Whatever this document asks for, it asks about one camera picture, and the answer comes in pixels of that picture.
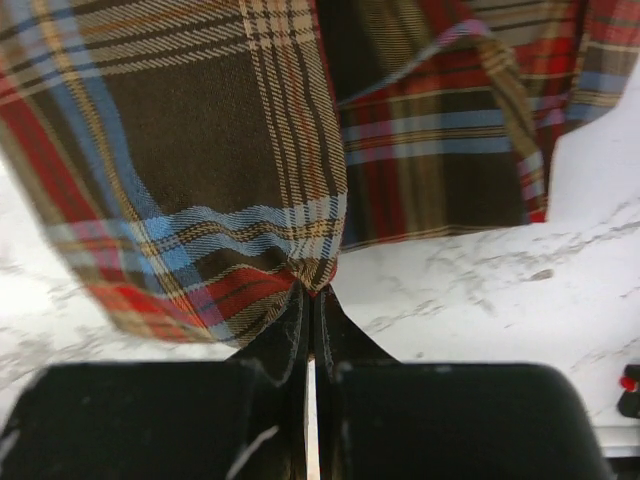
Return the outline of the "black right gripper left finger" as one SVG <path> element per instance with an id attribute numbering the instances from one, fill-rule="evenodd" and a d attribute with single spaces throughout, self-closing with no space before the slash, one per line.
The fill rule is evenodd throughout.
<path id="1" fill-rule="evenodd" d="M 307 477 L 307 393 L 310 300 L 291 287 L 277 318 L 228 361 L 253 374 L 245 439 L 228 479 Z"/>

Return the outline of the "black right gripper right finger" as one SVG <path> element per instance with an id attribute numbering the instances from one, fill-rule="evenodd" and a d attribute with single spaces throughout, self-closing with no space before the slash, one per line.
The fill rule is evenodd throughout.
<path id="1" fill-rule="evenodd" d="M 397 361 L 344 312 L 331 288 L 312 300 L 312 344 L 315 355 L 316 406 L 319 442 L 319 469 L 322 479 L 340 479 L 338 401 L 335 374 L 342 362 L 373 363 Z"/>

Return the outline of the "plaid long sleeve shirt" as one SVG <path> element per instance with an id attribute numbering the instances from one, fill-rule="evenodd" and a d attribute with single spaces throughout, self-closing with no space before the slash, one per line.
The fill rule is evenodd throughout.
<path id="1" fill-rule="evenodd" d="M 342 252 L 542 222 L 635 1 L 5 1 L 1 146 L 119 329 L 249 343 Z"/>

